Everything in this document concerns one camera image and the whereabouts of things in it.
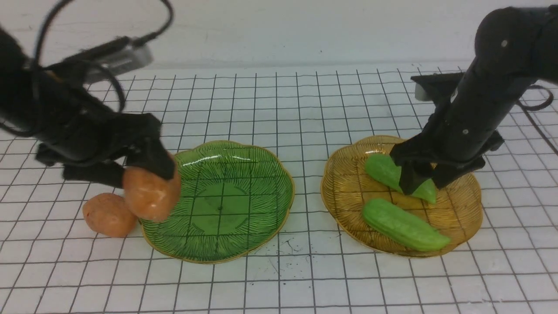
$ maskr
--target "grid paper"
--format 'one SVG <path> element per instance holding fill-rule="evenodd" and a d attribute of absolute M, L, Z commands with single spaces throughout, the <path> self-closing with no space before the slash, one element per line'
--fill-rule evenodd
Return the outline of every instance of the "grid paper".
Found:
<path fill-rule="evenodd" d="M 35 140 L 0 134 L 0 312 L 554 313 L 558 157 L 518 107 L 499 127 L 506 143 L 476 172 L 482 228 L 442 258 L 375 253 L 340 231 L 321 201 L 324 165 L 336 149 L 371 135 L 420 132 L 434 105 L 414 99 L 411 76 L 466 67 L 160 70 L 121 77 L 126 111 L 161 119 L 171 152 L 212 140 L 253 144 L 277 154 L 293 176 L 296 197 L 281 232 L 248 256 L 217 265 L 167 258 L 139 227 L 126 239 L 91 232 L 80 206 L 113 189 L 65 182 L 60 168 L 34 161 Z M 107 83 L 89 90 L 116 108 Z M 528 91 L 523 100 L 533 106 L 545 98 Z M 533 116 L 556 142 L 558 102 Z"/>

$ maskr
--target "orange potato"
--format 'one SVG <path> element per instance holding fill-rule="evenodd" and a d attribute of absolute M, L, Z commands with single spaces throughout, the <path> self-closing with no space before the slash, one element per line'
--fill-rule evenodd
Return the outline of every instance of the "orange potato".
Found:
<path fill-rule="evenodd" d="M 112 193 L 91 198 L 83 205 L 82 212 L 91 230 L 109 237 L 126 237 L 137 223 L 124 198 Z"/>
<path fill-rule="evenodd" d="M 144 220 L 164 221 L 180 198 L 180 175 L 176 162 L 171 180 L 161 179 L 143 168 L 131 166 L 124 171 L 122 185 L 128 208 Z"/>

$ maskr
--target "plate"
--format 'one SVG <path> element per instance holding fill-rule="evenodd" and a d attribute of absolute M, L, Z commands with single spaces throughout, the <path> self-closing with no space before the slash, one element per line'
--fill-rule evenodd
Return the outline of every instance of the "plate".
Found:
<path fill-rule="evenodd" d="M 321 181 L 324 205 L 343 230 L 369 248 L 414 258 L 446 254 L 480 229 L 483 207 L 479 183 L 472 174 L 462 176 L 438 191 L 436 205 L 387 188 L 366 174 L 364 163 L 370 154 L 389 154 L 399 142 L 403 142 L 399 137 L 371 136 L 334 152 Z M 384 198 L 422 218 L 450 237 L 450 244 L 440 251 L 419 252 L 374 231 L 361 217 L 364 204 L 372 198 Z"/>
<path fill-rule="evenodd" d="M 142 221 L 157 251 L 194 263 L 246 255 L 275 236 L 295 196 L 288 171 L 270 151 L 213 141 L 175 155 L 180 200 L 167 220 Z"/>

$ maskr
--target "cucumber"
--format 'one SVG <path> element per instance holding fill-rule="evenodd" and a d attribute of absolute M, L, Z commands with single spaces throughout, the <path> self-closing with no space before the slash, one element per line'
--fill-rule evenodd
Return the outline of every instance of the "cucumber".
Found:
<path fill-rule="evenodd" d="M 387 185 L 399 193 L 403 193 L 403 190 L 399 186 L 401 167 L 396 166 L 389 155 L 371 154 L 366 160 L 364 171 L 374 180 Z M 436 195 L 436 185 L 434 185 L 432 179 L 428 179 L 424 181 L 411 196 L 424 199 L 430 204 L 436 204 Z"/>
<path fill-rule="evenodd" d="M 386 237 L 420 252 L 439 251 L 451 241 L 426 221 L 383 198 L 368 201 L 362 209 L 362 218 Z"/>

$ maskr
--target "green plate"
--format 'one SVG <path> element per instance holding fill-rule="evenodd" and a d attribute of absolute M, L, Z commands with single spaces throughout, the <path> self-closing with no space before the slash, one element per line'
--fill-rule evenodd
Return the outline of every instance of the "green plate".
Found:
<path fill-rule="evenodd" d="M 180 200 L 167 220 L 141 221 L 157 251 L 195 263 L 219 263 L 262 246 L 285 223 L 292 177 L 270 151 L 213 141 L 175 155 Z"/>

